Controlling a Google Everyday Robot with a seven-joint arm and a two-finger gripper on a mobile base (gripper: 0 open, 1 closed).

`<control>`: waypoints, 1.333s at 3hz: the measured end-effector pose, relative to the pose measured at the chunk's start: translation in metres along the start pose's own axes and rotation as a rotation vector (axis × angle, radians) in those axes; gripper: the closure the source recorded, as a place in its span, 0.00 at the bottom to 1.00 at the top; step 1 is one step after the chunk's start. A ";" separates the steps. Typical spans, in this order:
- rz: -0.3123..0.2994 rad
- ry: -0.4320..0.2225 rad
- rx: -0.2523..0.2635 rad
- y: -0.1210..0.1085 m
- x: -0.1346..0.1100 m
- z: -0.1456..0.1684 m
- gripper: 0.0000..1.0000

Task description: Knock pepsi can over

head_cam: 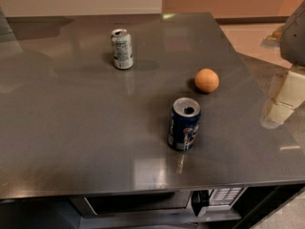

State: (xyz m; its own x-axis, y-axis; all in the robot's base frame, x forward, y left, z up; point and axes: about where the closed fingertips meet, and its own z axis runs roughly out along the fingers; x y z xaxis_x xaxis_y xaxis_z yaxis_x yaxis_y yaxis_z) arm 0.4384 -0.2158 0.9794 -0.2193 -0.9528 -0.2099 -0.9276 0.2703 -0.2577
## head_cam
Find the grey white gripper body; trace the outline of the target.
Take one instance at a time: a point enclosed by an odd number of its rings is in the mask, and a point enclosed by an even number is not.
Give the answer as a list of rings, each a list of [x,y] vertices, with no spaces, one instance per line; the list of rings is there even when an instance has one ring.
[[[305,66],[305,1],[291,14],[283,27],[280,55],[294,65]]]

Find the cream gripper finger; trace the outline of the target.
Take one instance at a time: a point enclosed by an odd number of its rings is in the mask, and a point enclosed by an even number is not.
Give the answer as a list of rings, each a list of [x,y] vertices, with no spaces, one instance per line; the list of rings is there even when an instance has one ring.
[[[305,69],[276,73],[269,90],[266,119],[283,124],[304,101]]]

